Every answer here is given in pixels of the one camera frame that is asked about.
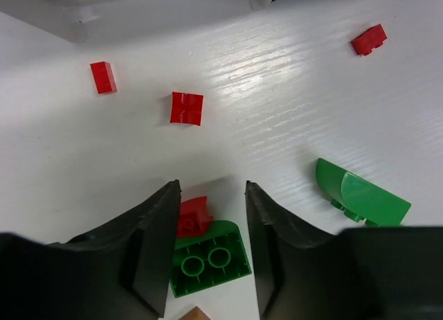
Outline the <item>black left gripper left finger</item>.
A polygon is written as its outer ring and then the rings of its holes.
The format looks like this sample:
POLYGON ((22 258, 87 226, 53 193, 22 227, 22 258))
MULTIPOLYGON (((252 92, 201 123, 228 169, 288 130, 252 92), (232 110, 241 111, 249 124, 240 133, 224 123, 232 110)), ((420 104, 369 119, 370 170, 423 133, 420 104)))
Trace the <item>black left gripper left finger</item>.
POLYGON ((1 234, 2 319, 159 319, 164 315, 181 188, 68 242, 1 234))

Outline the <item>green slope lego brick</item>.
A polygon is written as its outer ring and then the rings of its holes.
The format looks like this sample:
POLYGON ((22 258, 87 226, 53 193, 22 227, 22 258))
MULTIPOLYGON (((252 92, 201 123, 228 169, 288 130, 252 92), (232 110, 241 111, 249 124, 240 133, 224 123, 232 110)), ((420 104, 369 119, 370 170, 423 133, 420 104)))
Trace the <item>green slope lego brick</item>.
POLYGON ((323 158, 316 162, 318 187, 331 205, 354 222, 367 226, 399 226, 411 203, 323 158))

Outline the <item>red curved lego piece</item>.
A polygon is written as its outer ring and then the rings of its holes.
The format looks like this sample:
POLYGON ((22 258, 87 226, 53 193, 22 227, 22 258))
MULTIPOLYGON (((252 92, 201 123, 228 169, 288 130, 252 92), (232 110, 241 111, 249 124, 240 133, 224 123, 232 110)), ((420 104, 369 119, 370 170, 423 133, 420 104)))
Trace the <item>red curved lego piece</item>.
POLYGON ((204 235, 212 224, 213 216, 208 212, 207 197, 196 197, 180 205, 177 237, 187 238, 204 235))

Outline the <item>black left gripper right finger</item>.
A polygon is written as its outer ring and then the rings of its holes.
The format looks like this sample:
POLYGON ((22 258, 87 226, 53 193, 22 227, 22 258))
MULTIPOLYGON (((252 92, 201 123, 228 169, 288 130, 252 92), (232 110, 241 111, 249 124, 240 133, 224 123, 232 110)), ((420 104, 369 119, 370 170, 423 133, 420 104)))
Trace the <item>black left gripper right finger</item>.
POLYGON ((441 319, 442 228, 352 228, 333 235, 246 184, 262 319, 441 319))

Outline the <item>green square lego brick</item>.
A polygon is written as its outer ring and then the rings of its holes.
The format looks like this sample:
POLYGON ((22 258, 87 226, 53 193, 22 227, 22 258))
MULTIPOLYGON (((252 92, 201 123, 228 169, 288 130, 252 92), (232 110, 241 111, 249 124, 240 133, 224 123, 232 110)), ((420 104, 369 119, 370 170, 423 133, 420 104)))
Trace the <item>green square lego brick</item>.
POLYGON ((176 298, 249 274, 251 267, 234 222, 216 220, 205 234, 176 241, 170 277, 176 298))

